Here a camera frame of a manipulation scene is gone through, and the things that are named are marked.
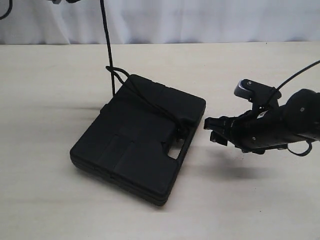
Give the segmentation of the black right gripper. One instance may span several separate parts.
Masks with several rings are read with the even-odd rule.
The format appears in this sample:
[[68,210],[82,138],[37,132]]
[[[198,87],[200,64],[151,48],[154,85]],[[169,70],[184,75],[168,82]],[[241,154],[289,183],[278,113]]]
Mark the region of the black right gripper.
[[207,117],[203,128],[205,130],[215,128],[224,130],[227,139],[214,131],[211,132],[210,141],[213,143],[227,146],[229,141],[244,153],[264,154],[266,150],[275,149],[275,147],[267,146],[266,143],[264,145],[258,143],[258,140],[267,136],[266,133],[263,133],[265,128],[259,123],[258,115],[261,112],[261,110],[248,110],[237,117]]

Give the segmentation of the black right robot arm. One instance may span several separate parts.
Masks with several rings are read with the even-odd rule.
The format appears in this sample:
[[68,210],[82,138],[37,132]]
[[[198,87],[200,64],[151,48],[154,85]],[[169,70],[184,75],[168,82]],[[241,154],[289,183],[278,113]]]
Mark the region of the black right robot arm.
[[208,117],[203,128],[211,131],[212,142],[232,143],[244,153],[260,155],[266,150],[286,149],[291,143],[319,141],[320,94],[301,89],[282,106],[248,110],[236,117]]

